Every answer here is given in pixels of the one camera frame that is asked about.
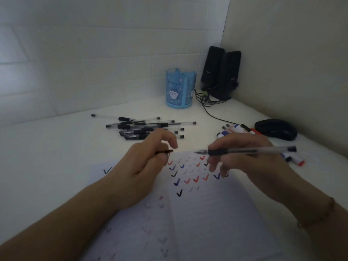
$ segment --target white tabletop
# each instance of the white tabletop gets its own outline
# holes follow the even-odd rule
[[[208,111],[249,127],[268,118],[236,100]],[[185,126],[178,151],[205,148],[226,124],[208,116],[197,101],[187,109],[173,109],[158,97],[0,128],[0,244],[84,188],[90,165],[121,158],[134,143],[105,128],[112,120],[92,118],[92,113],[197,121],[196,126]],[[292,143],[307,162],[302,168],[292,164],[293,169],[348,208],[348,160],[302,135]],[[297,229],[291,213],[263,195],[245,174],[238,178],[278,238],[286,259],[316,260],[309,237]]]

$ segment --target black cable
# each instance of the black cable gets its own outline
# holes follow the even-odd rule
[[[206,111],[206,113],[209,116],[211,116],[212,118],[215,118],[217,120],[220,120],[220,121],[224,121],[224,122],[232,123],[234,125],[238,125],[238,123],[233,123],[233,122],[226,121],[226,120],[223,120],[220,118],[216,118],[216,117],[212,116],[210,113],[208,113],[208,111],[206,109],[206,107],[211,107],[211,106],[216,105],[216,104],[225,103],[225,102],[227,102],[226,100],[210,100],[210,94],[204,95],[202,92],[198,93],[196,90],[194,90],[194,94],[196,96],[197,101],[201,103],[204,110]]]

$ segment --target notebook page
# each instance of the notebook page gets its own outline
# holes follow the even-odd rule
[[[233,172],[222,179],[219,170],[208,171],[206,156],[186,153],[182,159],[188,157],[183,168],[187,167],[186,173],[181,162],[176,163],[181,171],[169,183],[180,261],[254,261],[280,254],[275,239]]]
[[[107,175],[116,163],[93,165],[88,184]],[[168,190],[163,181],[163,177],[158,176],[153,191],[145,199],[112,217],[100,229],[80,260],[177,261]]]

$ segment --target blue pen holder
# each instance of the blue pen holder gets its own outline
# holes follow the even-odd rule
[[[191,106],[197,73],[190,70],[170,69],[167,73],[166,103],[173,108]]]

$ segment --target black mouse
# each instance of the black mouse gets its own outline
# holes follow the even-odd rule
[[[292,141],[297,137],[297,130],[287,121],[267,119],[255,123],[255,129],[265,136]]]

